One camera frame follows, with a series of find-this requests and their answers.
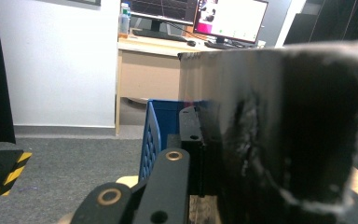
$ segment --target yellow and black hazard stripe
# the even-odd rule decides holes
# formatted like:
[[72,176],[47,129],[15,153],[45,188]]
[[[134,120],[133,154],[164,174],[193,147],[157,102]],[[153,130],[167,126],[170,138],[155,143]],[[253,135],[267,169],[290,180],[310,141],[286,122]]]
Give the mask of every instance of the yellow and black hazard stripe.
[[6,180],[0,187],[0,196],[1,195],[8,195],[10,193],[11,188],[16,182],[17,178],[20,176],[21,172],[23,171],[25,164],[30,159],[32,153],[30,152],[23,152],[21,156],[17,159],[15,165],[11,172],[7,175]]

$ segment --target monitor screen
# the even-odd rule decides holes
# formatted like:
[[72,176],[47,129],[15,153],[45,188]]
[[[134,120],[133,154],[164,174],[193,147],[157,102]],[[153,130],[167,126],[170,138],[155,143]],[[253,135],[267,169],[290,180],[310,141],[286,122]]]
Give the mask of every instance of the monitor screen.
[[200,0],[193,32],[255,43],[269,3],[258,0]]
[[131,15],[193,25],[198,0],[130,0]]

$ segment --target white wall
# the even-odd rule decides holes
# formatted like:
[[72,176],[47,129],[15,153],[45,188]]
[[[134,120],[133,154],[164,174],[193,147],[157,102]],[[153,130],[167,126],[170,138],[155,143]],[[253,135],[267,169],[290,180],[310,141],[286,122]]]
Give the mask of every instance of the white wall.
[[15,125],[114,127],[118,0],[0,0]]

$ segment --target computer mouse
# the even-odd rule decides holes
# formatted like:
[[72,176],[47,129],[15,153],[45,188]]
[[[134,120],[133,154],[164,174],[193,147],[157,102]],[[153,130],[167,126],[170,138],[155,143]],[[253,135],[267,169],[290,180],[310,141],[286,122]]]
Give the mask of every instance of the computer mouse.
[[187,44],[191,47],[196,47],[196,45],[197,45],[196,41],[194,41],[194,40],[187,41]]

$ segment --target baseboard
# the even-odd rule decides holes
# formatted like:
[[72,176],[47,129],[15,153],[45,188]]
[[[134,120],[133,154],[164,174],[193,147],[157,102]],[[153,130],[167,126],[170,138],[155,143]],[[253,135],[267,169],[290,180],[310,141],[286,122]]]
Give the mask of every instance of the baseboard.
[[115,128],[14,126],[16,138],[85,138],[110,139],[116,137]]

